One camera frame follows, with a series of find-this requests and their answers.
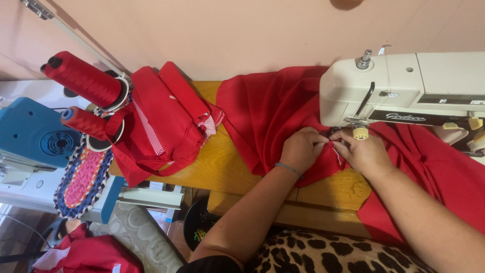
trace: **sewing machine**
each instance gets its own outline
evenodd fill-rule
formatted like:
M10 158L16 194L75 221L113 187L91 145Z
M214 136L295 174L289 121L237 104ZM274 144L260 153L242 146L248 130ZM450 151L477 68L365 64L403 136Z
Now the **sewing machine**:
M470 156L485 154L485 52L372 56L334 63L320 80L320 122L366 139L376 121L430 125Z

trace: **yellow object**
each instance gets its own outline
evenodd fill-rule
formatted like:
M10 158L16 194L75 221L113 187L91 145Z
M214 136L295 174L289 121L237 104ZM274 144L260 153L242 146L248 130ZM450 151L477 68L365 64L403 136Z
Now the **yellow object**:
M458 129L458 125L456 125L456 123L453 123L453 122L447 122L443 124L443 129L444 130Z
M477 130L483 127L484 120L478 117L471 117L468 119L468 123L470 124L470 128L472 130Z
M354 134L354 138L357 140L364 140L369 138L369 130L367 130L367 128L355 128L352 133Z
M478 142L483 139L485 139L485 131L482 129L475 135L473 141Z

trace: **red fabric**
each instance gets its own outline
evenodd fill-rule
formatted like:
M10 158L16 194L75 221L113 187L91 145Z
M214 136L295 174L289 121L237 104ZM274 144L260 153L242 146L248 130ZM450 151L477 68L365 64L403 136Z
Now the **red fabric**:
M132 103L117 111L106 126L106 135L112 139L122 120L125 121L123 134L112 150L129 187L152 174L172 175L191 164L206 141L204 128L197 127L196 122L207 119L211 114L216 117L221 114L219 108L195 94L173 63L165 64L159 75L165 80L162 81L150 67L133 73L131 79L135 89L131 95L155 131L165 150L163 154L156 155ZM196 113L208 115L194 119L192 114ZM174 163L169 167L159 171L172 161Z
M226 113L223 124L253 174L264 175L273 168L284 141L295 131L306 126L328 130L320 124L319 114L319 83L326 70L292 67L240 75L221 84L216 105ZM485 234L485 166L444 143L424 126L376 122L371 124L370 133L383 139L399 169ZM306 186L340 169L331 144L326 145L296 186ZM403 243L374 192L357 213L374 239Z
M34 269L36 273L111 273L118 264L121 273L142 273L143 266L138 264L111 235L87 236L87 227L83 223L66 235L55 249L66 249L69 253L50 270Z

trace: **right hand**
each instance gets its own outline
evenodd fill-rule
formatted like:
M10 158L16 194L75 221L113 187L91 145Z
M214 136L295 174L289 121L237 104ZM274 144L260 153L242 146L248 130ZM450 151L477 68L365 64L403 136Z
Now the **right hand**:
M389 155L382 140L369 135L366 140L357 140L350 128L344 128L333 133L330 140L335 150L343 157L350 166L369 180L378 179L397 170L389 159Z

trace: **wooden table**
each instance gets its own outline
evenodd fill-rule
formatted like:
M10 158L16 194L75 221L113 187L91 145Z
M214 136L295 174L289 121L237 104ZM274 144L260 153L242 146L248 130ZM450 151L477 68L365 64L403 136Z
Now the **wooden table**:
M215 104L221 82L195 81L192 84L201 97ZM116 162L111 164L109 173L122 176ZM251 190L261 176L251 174L221 124L217 134L202 146L194 163L174 175L153 175L147 180L209 189L209 211L222 215ZM365 179L353 169L339 171L307 187L293 188L275 222L370 238L356 215L370 192Z

